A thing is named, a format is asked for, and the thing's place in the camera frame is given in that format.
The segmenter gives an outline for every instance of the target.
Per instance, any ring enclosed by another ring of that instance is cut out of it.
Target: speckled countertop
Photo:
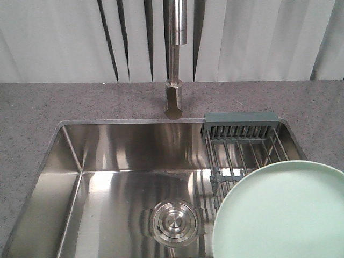
[[[0,253],[57,124],[165,118],[163,83],[0,84]],[[344,170],[344,82],[186,83],[183,117],[274,111],[307,157]]]

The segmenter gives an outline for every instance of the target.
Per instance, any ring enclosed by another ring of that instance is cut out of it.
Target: sink basin
[[[3,257],[212,257],[203,121],[63,122]],[[278,133],[288,156],[303,159],[285,122]],[[225,170],[226,153],[217,153]]]

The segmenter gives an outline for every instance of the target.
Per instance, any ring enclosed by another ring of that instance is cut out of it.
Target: drain cover
[[[169,247],[186,246],[197,236],[197,213],[183,200],[165,201],[154,208],[150,228],[157,242]]]

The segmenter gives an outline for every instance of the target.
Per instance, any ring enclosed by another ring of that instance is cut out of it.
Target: plate
[[[257,169],[222,202],[214,258],[344,257],[344,173],[311,161]]]

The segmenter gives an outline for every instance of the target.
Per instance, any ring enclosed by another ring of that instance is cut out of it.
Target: faucet
[[[179,45],[187,43],[187,0],[168,0],[169,61],[166,86],[165,115],[172,120],[181,118],[182,86],[179,79]]]

